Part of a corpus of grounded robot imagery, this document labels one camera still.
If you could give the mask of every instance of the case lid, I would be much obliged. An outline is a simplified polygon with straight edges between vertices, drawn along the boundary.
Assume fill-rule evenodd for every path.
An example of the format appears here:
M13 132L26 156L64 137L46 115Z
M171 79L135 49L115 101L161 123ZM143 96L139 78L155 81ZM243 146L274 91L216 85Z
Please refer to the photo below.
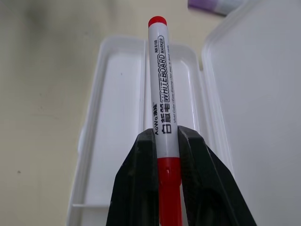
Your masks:
M300 21L299 0L251 1L202 52L215 148L258 225L301 221Z

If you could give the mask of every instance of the marker barrel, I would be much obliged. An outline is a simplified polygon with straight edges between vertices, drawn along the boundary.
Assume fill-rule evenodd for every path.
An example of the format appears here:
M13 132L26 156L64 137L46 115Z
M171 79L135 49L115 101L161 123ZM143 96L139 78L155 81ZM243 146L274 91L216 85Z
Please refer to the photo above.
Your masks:
M159 216L162 226L182 226L181 164L174 80L166 20L149 21L150 88L153 131L159 178Z

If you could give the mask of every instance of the white plastic tray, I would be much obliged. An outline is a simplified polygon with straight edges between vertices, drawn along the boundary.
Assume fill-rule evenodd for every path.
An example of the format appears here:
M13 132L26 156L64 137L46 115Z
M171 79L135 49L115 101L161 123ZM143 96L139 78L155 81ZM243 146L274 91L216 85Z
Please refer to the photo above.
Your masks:
M300 0L248 2L209 35L204 74L189 47L170 47L178 123L229 168L258 225L301 222L300 21ZM105 225L116 172L152 127L147 46L101 46L68 226Z
M110 37L101 44L68 226L105 225L115 175L137 135L152 128L147 46L147 41L130 37ZM170 49L178 124L212 141L197 56L187 46L172 44Z

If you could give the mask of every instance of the purple object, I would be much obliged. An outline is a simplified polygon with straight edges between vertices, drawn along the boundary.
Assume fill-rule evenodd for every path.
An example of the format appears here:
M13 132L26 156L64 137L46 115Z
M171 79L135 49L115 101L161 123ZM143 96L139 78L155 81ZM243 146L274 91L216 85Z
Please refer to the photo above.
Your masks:
M218 0L188 0L188 7L201 8L207 11L214 11Z

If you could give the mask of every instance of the marker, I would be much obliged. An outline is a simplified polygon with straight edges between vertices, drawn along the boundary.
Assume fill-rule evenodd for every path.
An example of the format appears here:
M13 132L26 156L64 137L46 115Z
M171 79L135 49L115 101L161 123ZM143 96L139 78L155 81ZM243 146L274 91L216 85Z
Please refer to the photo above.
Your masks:
M153 131L158 159L159 217L162 226L182 226L174 80L167 22L161 16L149 21L149 55Z

